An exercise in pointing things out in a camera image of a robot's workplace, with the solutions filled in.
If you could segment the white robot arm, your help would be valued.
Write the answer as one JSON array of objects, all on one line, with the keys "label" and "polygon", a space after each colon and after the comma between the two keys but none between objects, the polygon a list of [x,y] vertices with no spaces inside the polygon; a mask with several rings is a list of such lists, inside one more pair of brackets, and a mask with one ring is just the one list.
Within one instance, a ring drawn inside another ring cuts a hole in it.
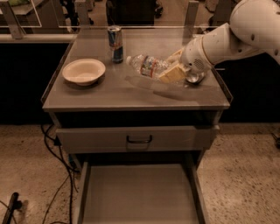
[{"label": "white robot arm", "polygon": [[241,0],[227,23],[172,54],[163,83],[200,82],[215,65],[267,53],[280,64],[280,6],[273,0]]}]

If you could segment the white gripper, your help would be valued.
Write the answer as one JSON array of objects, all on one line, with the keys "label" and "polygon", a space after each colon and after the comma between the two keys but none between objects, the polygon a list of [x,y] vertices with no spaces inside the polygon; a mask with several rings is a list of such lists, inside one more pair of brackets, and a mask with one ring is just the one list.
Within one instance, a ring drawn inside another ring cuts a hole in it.
[{"label": "white gripper", "polygon": [[189,73],[201,74],[213,67],[210,61],[211,40],[207,36],[198,36],[192,39],[183,49],[179,49],[169,56],[166,61],[173,63],[180,61],[184,64],[178,63],[169,67],[162,72],[158,78],[163,83],[173,83],[183,80]]}]

